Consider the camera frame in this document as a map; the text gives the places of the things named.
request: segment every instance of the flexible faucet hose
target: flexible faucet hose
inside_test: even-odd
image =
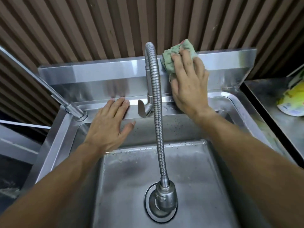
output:
[[[150,67],[152,95],[153,95],[154,125],[155,125],[155,133],[156,133],[158,163],[161,172],[161,185],[162,187],[168,187],[169,178],[167,175],[164,139],[163,139],[161,79],[159,74],[157,55],[153,43],[148,42],[146,44],[145,56],[148,58],[149,67]]]

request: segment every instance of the hand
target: hand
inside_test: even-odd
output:
[[[214,112],[208,105],[209,72],[200,58],[195,57],[192,61],[190,52],[186,49],[181,49],[180,55],[172,54],[171,58],[177,76],[177,79],[171,81],[173,98],[177,106],[198,123],[202,115]]]
[[[120,131],[121,121],[130,105],[124,97],[117,101],[110,99],[96,114],[84,143],[94,145],[102,153],[117,149],[133,130],[135,121]]]

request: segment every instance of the faucet handle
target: faucet handle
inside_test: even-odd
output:
[[[138,114],[142,118],[146,118],[152,111],[153,104],[147,103],[144,104],[142,100],[138,100]]]

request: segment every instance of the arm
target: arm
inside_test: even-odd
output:
[[[274,227],[304,227],[304,171],[208,106],[208,71],[187,50],[173,54],[177,106],[205,130],[233,176]]]
[[[2,214],[1,227],[54,227],[71,192],[104,153],[117,149],[133,130],[135,122],[120,132],[128,107],[123,97],[109,100],[96,114],[84,143]]]

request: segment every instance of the left hand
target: left hand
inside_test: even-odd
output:
[[[96,146],[102,153],[117,149],[133,130],[135,121],[120,131],[121,121],[130,105],[124,97],[110,99],[96,114],[84,143]]]

